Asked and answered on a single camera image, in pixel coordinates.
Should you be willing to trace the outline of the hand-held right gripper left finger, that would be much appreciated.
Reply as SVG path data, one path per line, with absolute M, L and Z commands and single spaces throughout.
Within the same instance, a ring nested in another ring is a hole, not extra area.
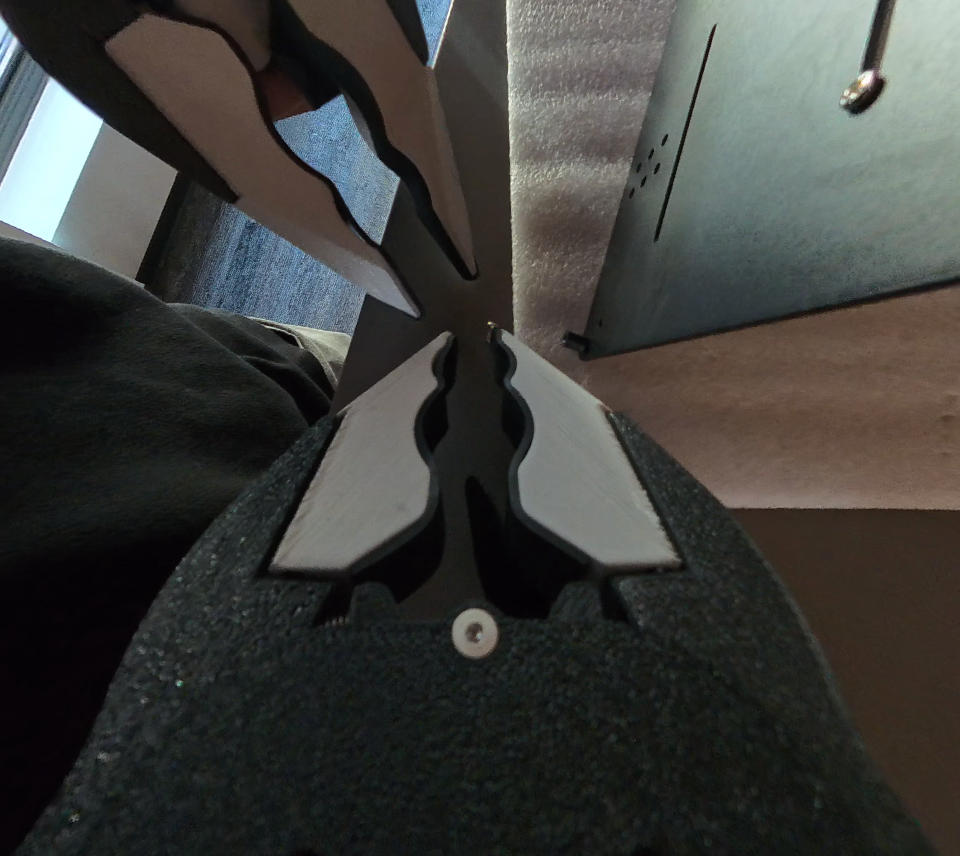
M 439 482 L 423 416 L 445 385 L 454 342 L 436 336 L 342 410 L 270 574 L 356 578 L 431 519 Z

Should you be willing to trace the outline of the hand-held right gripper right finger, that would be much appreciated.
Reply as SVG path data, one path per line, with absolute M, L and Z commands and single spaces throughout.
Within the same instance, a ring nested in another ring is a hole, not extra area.
M 505 330 L 489 340 L 507 361 L 519 410 L 509 502 L 528 530 L 594 575 L 677 570 L 681 557 L 594 395 Z

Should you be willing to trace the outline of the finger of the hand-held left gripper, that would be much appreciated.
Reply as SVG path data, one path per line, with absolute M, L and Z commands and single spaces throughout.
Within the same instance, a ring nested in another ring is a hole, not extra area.
M 283 142 L 248 60 L 220 29 L 146 13 L 104 47 L 235 193 L 240 210 L 369 296 L 420 316 L 401 275 L 336 186 Z
M 474 279 L 469 213 L 416 0 L 286 0 L 308 64 L 343 95 L 455 270 Z

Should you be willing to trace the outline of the blue toy robot arm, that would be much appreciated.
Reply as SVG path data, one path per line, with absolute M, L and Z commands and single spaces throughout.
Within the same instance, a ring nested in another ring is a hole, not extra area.
M 958 0 L 678 0 L 593 360 L 958 281 Z

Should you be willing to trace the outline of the dark grey desk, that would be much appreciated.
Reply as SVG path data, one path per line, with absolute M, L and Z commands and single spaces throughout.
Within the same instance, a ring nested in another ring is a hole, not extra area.
M 508 0 L 454 0 L 437 77 L 490 310 L 515 324 Z M 958 508 L 734 507 L 795 592 L 870 753 L 942 854 L 958 854 Z

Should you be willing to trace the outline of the person's left hand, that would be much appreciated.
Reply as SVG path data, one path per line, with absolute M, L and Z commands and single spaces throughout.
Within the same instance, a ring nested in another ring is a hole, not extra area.
M 275 54 L 262 65 L 254 62 L 254 70 L 273 121 L 316 110 L 341 95 L 336 83 L 322 71 L 286 55 Z

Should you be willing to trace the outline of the white foam sheet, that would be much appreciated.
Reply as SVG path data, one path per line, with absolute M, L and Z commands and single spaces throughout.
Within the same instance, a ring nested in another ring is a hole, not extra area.
M 958 509 L 958 287 L 583 362 L 676 0 L 508 0 L 522 340 L 735 508 Z

